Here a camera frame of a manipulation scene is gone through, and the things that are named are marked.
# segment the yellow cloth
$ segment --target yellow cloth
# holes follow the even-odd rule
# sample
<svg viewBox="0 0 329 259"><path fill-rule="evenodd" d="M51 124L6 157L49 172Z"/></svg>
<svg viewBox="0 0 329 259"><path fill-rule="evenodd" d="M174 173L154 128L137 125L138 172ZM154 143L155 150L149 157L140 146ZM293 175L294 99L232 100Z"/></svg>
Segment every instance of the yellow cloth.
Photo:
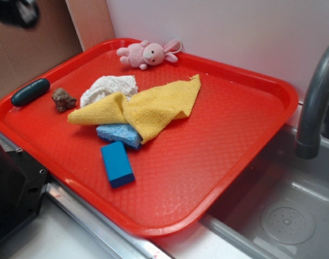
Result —
<svg viewBox="0 0 329 259"><path fill-rule="evenodd" d="M175 81L132 96L113 93L68 115L77 125L130 124L143 138L156 137L172 120L190 116L201 87L199 74L190 81Z"/></svg>

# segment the brown rock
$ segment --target brown rock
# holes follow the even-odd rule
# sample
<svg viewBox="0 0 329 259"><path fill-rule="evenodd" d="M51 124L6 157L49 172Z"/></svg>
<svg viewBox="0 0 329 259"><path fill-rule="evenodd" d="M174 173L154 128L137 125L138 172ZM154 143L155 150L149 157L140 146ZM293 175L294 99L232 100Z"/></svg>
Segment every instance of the brown rock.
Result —
<svg viewBox="0 0 329 259"><path fill-rule="evenodd" d="M67 109L74 108L77 101L76 98L70 96L63 88L56 89L52 95L52 99L59 112L65 112Z"/></svg>

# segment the blue block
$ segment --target blue block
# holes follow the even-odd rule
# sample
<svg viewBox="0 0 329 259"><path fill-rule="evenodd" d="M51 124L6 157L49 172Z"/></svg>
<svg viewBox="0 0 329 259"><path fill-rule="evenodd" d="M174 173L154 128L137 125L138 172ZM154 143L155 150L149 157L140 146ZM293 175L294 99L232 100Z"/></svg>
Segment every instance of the blue block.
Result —
<svg viewBox="0 0 329 259"><path fill-rule="evenodd" d="M96 128L97 134L109 142L121 141L126 146L139 149L142 137L130 124L105 124Z"/></svg>
<svg viewBox="0 0 329 259"><path fill-rule="evenodd" d="M130 162L121 141L101 148L109 182L113 188L135 181Z"/></svg>

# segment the stainless steel sink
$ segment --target stainless steel sink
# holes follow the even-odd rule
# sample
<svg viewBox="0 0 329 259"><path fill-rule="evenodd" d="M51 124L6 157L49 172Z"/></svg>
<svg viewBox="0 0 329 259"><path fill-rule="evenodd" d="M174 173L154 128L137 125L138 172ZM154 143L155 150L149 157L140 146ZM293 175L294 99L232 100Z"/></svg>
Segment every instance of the stainless steel sink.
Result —
<svg viewBox="0 0 329 259"><path fill-rule="evenodd" d="M202 220L253 258L329 258L329 140L303 160L295 133L284 126Z"/></svg>

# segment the toy rabbit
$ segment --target toy rabbit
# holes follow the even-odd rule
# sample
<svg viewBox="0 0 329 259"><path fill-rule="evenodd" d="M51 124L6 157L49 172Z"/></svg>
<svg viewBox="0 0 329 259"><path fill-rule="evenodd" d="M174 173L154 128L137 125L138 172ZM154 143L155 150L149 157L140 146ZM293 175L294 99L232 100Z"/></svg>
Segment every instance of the toy rabbit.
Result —
<svg viewBox="0 0 329 259"><path fill-rule="evenodd" d="M174 55L181 51L181 41L172 39L164 47L157 43L149 43L144 40L141 43L133 43L128 47L121 47L116 51L120 57L120 62L131 67L139 67L142 70L150 66L161 64L164 60L177 62L177 56Z"/></svg>

